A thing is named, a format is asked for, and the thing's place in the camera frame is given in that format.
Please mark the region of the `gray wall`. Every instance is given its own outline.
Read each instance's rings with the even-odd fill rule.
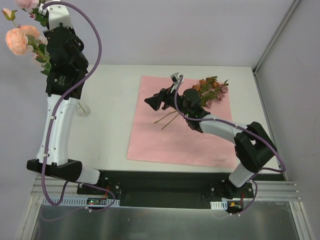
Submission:
[[[96,24],[103,64],[254,66],[292,0],[69,0]],[[13,0],[2,7],[15,9]],[[70,11],[91,63],[92,30]],[[13,55],[0,24],[0,239],[14,239],[35,174],[35,157],[46,114],[45,78],[29,57]],[[24,12],[17,22],[36,25]]]
[[[304,0],[258,73],[276,144],[320,239],[320,1]]]

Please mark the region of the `pink mat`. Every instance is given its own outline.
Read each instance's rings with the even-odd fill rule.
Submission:
[[[185,78],[179,94],[181,95],[185,89],[197,83],[198,80]],[[154,123],[173,112],[174,109],[170,107],[166,110],[154,111],[144,102],[144,99],[158,93],[162,88],[170,87],[171,84],[172,80],[169,77],[142,76],[127,159],[165,164],[235,168],[235,147],[229,141],[212,134],[191,130],[182,116],[178,116],[161,130],[176,113]],[[228,93],[222,101],[214,101],[212,107],[206,107],[206,110],[220,118],[232,121]]]

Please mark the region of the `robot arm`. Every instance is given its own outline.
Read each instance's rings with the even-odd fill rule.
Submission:
[[[169,107],[176,109],[174,99],[180,81],[180,75],[179,73],[175,73],[170,77],[173,81],[171,87],[167,89],[163,88],[159,93],[144,100],[155,111],[160,109],[162,102],[164,103],[164,106],[162,107],[163,110]],[[276,150],[276,147],[261,124],[257,122],[252,122],[251,124],[233,122],[235,126],[233,127],[223,122],[215,121],[215,119],[221,118],[205,111],[201,107],[201,99],[195,89],[187,89],[183,92],[182,96],[177,95],[177,106],[185,116],[192,119],[203,119],[202,121],[186,119],[188,126],[192,130],[219,136],[235,145],[236,156],[239,158],[240,163],[221,185],[215,187],[215,192],[221,197],[232,199],[241,187],[250,180],[254,174],[258,173],[274,156],[272,151],[261,141],[253,138],[237,127],[240,126],[255,133],[266,140]]]
[[[43,139],[36,159],[27,162],[27,169],[41,173],[52,111],[59,98],[88,73],[88,61],[82,53],[84,44],[73,29],[67,8],[57,4],[43,9],[41,4],[39,12],[44,16],[48,14],[48,30],[44,35],[48,40],[46,49],[50,54],[51,69],[46,80],[48,108]],[[49,140],[45,174],[70,182],[96,184],[100,176],[98,170],[68,157],[71,124],[82,87],[73,90],[58,107]]]

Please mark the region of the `white table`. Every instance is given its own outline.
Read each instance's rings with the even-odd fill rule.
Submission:
[[[88,117],[74,115],[69,158],[100,170],[232,172],[230,168],[127,160],[141,76],[169,77],[175,72],[190,79],[210,76],[218,76],[220,81],[229,79],[233,120],[245,124],[259,122],[268,133],[250,67],[100,65],[84,84],[81,99],[90,107],[91,114]],[[271,159],[266,167],[279,169],[276,158]]]

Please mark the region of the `peach rose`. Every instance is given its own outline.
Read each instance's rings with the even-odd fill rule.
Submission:
[[[39,5],[39,0],[14,0],[14,2],[19,8],[25,9],[29,13]]]
[[[40,32],[38,32],[35,26],[23,25],[20,28],[24,31],[25,35],[31,35],[35,38],[38,38],[40,36]]]
[[[28,52],[32,52],[34,49],[32,46],[27,45],[28,38],[25,32],[20,28],[14,28],[8,31],[5,35],[5,41],[9,49],[15,55],[24,55]]]

